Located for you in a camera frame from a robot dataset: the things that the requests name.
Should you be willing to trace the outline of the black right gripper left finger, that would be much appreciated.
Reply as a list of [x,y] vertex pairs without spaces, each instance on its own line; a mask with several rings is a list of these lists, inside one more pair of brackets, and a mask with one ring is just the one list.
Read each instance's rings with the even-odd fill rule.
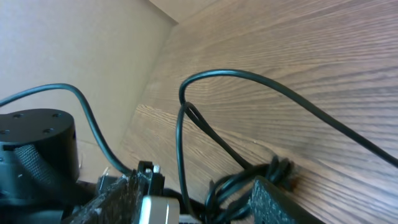
[[122,176],[64,224],[138,223],[140,180],[136,174]]

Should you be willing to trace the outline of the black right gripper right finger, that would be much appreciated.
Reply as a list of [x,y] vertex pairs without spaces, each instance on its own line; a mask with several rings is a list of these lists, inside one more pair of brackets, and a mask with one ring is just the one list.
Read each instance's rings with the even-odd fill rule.
[[323,224],[262,176],[254,180],[249,204],[255,224]]

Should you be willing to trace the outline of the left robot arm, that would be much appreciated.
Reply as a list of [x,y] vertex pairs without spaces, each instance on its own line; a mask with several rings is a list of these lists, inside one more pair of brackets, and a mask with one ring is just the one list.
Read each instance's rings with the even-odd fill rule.
[[60,223],[95,196],[79,176],[72,115],[54,109],[1,115],[1,223]]

